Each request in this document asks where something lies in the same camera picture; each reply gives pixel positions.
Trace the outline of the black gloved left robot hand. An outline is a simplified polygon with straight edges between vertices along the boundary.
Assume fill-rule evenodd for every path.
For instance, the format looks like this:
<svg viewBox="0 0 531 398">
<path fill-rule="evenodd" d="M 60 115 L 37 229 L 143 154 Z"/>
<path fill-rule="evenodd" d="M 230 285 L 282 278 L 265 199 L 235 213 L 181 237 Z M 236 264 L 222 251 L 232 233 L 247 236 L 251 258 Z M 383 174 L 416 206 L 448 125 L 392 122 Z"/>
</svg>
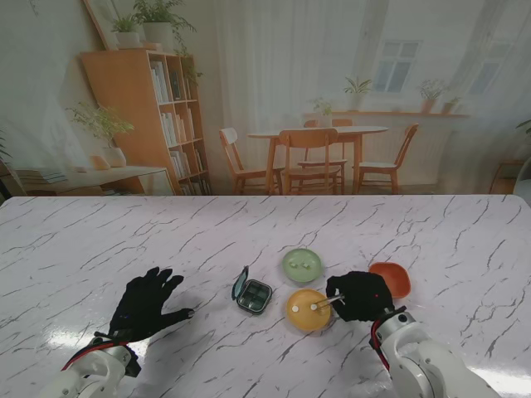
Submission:
<svg viewBox="0 0 531 398">
<path fill-rule="evenodd" d="M 108 335 L 120 342 L 139 342 L 191 319 L 195 314 L 191 308 L 162 314 L 164 304 L 182 282 L 182 275 L 159 267 L 130 280 L 110 320 Z"/>
</svg>

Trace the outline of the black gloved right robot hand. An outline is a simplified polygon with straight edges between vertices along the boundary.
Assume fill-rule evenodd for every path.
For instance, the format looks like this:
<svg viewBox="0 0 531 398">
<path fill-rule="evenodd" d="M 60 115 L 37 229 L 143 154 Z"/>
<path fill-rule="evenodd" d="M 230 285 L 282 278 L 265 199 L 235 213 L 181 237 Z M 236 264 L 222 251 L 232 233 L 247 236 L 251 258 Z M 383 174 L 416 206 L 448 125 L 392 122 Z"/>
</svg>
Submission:
<svg viewBox="0 0 531 398">
<path fill-rule="evenodd" d="M 378 274 L 351 271 L 327 279 L 326 295 L 342 298 L 332 302 L 334 311 L 345 322 L 373 322 L 388 310 L 394 310 L 392 295 L 385 280 Z"/>
</svg>

